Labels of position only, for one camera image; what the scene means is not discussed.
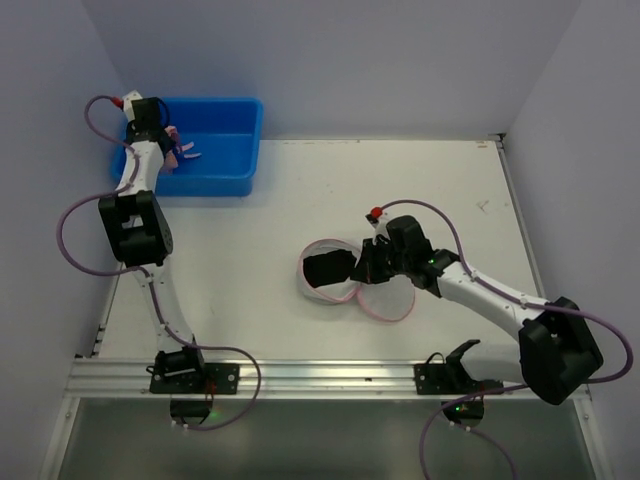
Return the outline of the white mesh laundry bag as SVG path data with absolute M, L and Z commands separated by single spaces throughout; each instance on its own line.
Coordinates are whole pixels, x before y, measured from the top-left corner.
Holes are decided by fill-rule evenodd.
M 297 288 L 302 296 L 325 305 L 340 305 L 354 300 L 369 317 L 381 322 L 395 323 L 409 316 L 415 305 L 415 289 L 405 276 L 396 276 L 382 284 L 366 284 L 349 279 L 335 285 L 311 287 L 303 276 L 303 259 L 339 249 L 352 252 L 357 260 L 360 257 L 360 247 L 331 238 L 314 241 L 302 250 L 296 270 Z

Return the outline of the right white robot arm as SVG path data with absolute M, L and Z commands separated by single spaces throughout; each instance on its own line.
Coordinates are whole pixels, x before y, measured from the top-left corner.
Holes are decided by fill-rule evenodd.
M 365 285 L 402 276 L 437 298 L 459 304 L 512 337 L 507 346 L 471 339 L 433 367 L 423 364 L 425 392 L 467 394 L 520 383 L 540 399 L 561 404 L 604 363 L 584 316 L 571 300 L 532 297 L 502 284 L 485 286 L 459 253 L 435 249 L 410 215 L 366 216 L 374 235 L 362 244 L 351 273 Z

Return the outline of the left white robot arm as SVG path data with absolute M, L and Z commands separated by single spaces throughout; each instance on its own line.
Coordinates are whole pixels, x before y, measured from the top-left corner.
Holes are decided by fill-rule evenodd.
M 126 160 L 117 193 L 98 203 L 116 260 L 131 271 L 150 310 L 157 354 L 148 368 L 154 394 L 201 394 L 209 383 L 202 353 L 182 313 L 170 271 L 173 237 L 155 196 L 176 147 L 163 100 L 132 91 L 116 102 L 127 119 Z

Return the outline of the pink bra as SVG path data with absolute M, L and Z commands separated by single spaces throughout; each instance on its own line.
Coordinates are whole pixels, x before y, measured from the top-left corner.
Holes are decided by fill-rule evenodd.
M 198 159 L 201 153 L 192 152 L 195 144 L 193 142 L 183 143 L 178 129 L 169 125 L 165 128 L 166 133 L 173 142 L 171 149 L 165 154 L 164 164 L 161 172 L 171 175 L 182 163 L 187 160 Z

